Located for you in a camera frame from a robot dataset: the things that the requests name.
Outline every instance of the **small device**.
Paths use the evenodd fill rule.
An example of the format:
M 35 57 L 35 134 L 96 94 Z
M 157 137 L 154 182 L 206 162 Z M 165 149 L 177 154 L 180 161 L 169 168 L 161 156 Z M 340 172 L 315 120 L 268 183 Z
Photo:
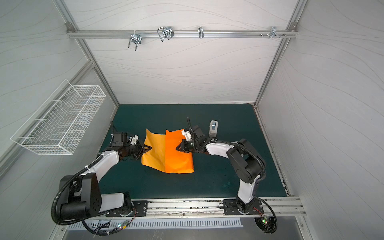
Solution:
M 218 122 L 216 120 L 212 120 L 211 124 L 209 125 L 209 135 L 208 136 L 216 138 L 217 126 L 218 126 Z

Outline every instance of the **vented metal panel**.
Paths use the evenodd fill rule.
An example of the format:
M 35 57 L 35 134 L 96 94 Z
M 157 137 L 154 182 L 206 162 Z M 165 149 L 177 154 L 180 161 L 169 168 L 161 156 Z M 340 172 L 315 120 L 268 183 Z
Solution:
M 125 219 L 111 220 L 109 229 L 117 227 Z M 86 220 L 89 227 L 95 229 L 109 220 Z M 160 228 L 228 228 L 243 227 L 239 217 L 227 218 L 188 218 L 188 219 L 134 219 L 126 229 L 160 229 Z M 68 230 L 85 230 L 81 222 L 72 224 Z

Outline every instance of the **orange paper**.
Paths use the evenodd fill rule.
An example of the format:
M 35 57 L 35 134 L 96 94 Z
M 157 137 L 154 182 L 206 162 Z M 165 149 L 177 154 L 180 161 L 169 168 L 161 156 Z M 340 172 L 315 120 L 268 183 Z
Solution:
M 192 153 L 176 151 L 176 147 L 185 137 L 182 130 L 166 134 L 151 133 L 147 129 L 144 144 L 152 149 L 143 154 L 141 164 L 166 173 L 191 173 L 194 172 Z

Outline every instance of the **floor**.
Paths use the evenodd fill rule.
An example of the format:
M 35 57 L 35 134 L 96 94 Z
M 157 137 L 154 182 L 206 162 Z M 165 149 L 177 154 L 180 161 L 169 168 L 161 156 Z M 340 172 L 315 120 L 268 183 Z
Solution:
M 214 229 L 129 229 L 103 238 L 117 239 L 151 239 L 151 240 L 302 240 L 295 217 L 278 217 L 278 228 L 273 234 L 264 234 L 252 217 L 241 218 L 243 227 Z M 67 231 L 64 239 L 93 240 L 93 235 L 86 230 Z
M 118 131 L 127 131 L 145 140 L 146 128 L 165 134 L 199 125 L 208 133 L 211 120 L 218 121 L 217 139 L 247 139 L 266 161 L 267 177 L 260 184 L 259 197 L 285 197 L 275 164 L 269 152 L 256 114 L 250 104 L 122 104 L 113 123 Z M 111 141 L 107 134 L 101 149 Z M 167 174 L 143 166 L 140 161 L 116 164 L 100 181 L 102 194 L 128 191 L 133 199 L 235 197 L 239 178 L 229 160 L 220 156 L 193 154 L 194 173 Z

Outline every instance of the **green led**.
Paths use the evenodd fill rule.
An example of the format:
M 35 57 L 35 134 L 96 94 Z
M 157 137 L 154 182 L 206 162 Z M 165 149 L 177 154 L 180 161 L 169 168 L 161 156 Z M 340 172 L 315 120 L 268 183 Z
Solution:
M 268 217 L 264 216 L 262 222 L 266 225 L 268 223 Z

